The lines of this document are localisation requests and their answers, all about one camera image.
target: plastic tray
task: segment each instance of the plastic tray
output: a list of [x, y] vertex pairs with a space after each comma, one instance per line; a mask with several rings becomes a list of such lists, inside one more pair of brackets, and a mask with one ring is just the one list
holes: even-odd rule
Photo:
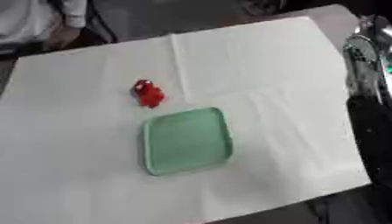
[[217, 108], [153, 118], [144, 125], [143, 137], [145, 165], [155, 176], [223, 163], [233, 153], [228, 126]]

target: white paper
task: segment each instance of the white paper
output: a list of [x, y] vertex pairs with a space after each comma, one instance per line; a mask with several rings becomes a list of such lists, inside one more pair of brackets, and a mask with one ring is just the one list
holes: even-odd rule
[[[0, 221], [197, 223], [363, 186], [345, 77], [304, 17], [21, 59], [0, 101]], [[130, 96], [142, 78], [167, 94], [158, 108]], [[233, 157], [149, 176], [140, 125], [209, 106]]]

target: red toy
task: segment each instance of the red toy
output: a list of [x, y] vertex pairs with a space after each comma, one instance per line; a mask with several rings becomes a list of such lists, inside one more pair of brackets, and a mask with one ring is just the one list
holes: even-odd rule
[[153, 109], [165, 98], [165, 94], [159, 87], [155, 87], [150, 80], [139, 80], [133, 90], [137, 94], [140, 105]]

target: person's hand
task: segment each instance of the person's hand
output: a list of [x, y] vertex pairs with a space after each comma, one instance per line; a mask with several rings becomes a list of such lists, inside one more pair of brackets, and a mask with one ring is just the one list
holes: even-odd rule
[[62, 49], [76, 40], [79, 35], [81, 35], [81, 28], [60, 25], [45, 43], [46, 48]]

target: white shirt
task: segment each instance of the white shirt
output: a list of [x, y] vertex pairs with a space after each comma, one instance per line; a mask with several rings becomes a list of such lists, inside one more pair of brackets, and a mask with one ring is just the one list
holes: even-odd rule
[[[66, 24], [83, 27], [87, 0], [62, 1]], [[46, 0], [0, 0], [0, 48], [47, 39], [58, 18]]]

